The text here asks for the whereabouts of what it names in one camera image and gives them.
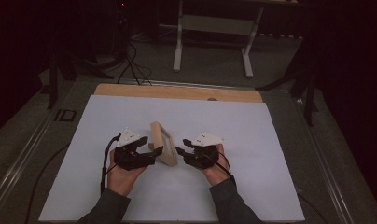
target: white metal table leg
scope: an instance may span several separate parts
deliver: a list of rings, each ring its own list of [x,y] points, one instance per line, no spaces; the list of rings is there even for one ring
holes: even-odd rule
[[[175,59],[174,59],[174,72],[180,71],[180,63],[182,60],[182,18],[183,18],[183,0],[179,1],[179,18],[177,20],[177,44],[175,50]]]
[[[252,48],[253,40],[255,39],[263,10],[263,7],[258,9],[258,15],[256,16],[256,20],[253,22],[253,28],[249,36],[249,41],[246,47],[242,49],[242,57],[244,59],[244,71],[246,73],[246,77],[248,78],[253,77],[252,64],[250,63],[249,52]]]

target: gray carpet floor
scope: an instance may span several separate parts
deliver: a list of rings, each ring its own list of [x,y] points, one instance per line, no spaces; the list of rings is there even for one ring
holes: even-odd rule
[[[281,77],[300,45],[300,40],[291,38],[275,40],[271,37],[258,37],[250,53],[255,77],[247,79],[244,76],[239,48],[214,46],[209,43],[198,45],[189,38],[185,39],[187,45],[183,48],[181,71],[173,72],[173,37],[171,33],[171,36],[166,36],[159,42],[133,40],[136,47],[134,61],[151,69],[151,75],[148,76],[149,70],[140,67],[153,85],[211,85],[254,90]],[[61,93],[63,96],[55,109],[76,110],[77,116],[72,122],[51,120],[47,129],[42,132],[35,153],[0,209],[0,223],[15,224],[24,221],[35,179],[47,159],[71,141],[81,113],[96,86],[103,82],[116,82],[124,66],[107,71],[107,74],[115,77],[113,80],[103,80],[78,69],[79,76],[75,82],[61,81],[60,88],[66,90],[66,95]],[[138,71],[135,74],[140,80],[144,79]],[[120,83],[134,83],[131,71],[124,74]],[[313,113],[314,127],[310,128],[302,117],[302,104],[286,92],[290,86],[291,83],[287,83],[275,90],[261,92],[261,95],[270,109],[296,188],[328,223],[376,224],[377,203],[359,172],[340,129],[328,111],[321,91],[316,91],[314,103],[317,112]],[[0,130],[0,183],[10,165],[35,133],[36,127],[45,119],[54,118],[56,110],[48,111],[47,105],[48,96],[36,94]],[[63,155],[64,152],[59,154],[42,174],[36,188],[29,223],[38,223],[38,216],[58,174]],[[336,194],[342,197],[344,204],[335,201]],[[300,201],[300,204],[306,218],[301,223],[325,223],[308,203]],[[341,214],[341,207],[346,207],[348,214]]]

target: forearm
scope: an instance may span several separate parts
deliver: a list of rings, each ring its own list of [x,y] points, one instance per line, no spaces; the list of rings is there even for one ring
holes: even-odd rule
[[[263,223],[248,207],[230,179],[210,188],[216,213],[221,224]]]
[[[77,224],[117,224],[127,211],[130,199],[105,189],[98,203]]]

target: dark background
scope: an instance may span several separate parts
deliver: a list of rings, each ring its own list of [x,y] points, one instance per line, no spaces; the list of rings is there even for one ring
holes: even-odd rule
[[[159,22],[175,22],[176,2],[136,1],[132,17],[157,36]],[[49,67],[49,47],[55,36],[88,57],[112,48],[113,3],[0,0],[0,128],[42,87],[37,75]],[[296,18],[296,25],[283,23],[292,14],[280,10],[267,11],[259,31],[276,38],[305,34],[294,60],[315,64],[316,86],[323,91],[377,200],[377,0],[342,3],[339,9],[323,11],[315,21],[311,9],[300,9],[301,15],[309,14]],[[83,13],[91,14],[95,25],[88,26]],[[308,21],[310,30],[305,25]],[[94,32],[105,35],[89,35]]]

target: gray sleeve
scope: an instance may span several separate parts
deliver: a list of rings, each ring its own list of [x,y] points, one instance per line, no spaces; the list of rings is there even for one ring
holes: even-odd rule
[[[264,223],[244,203],[230,179],[211,187],[210,191],[220,224]]]
[[[105,189],[92,210],[82,217],[77,224],[117,224],[127,211],[131,199]]]

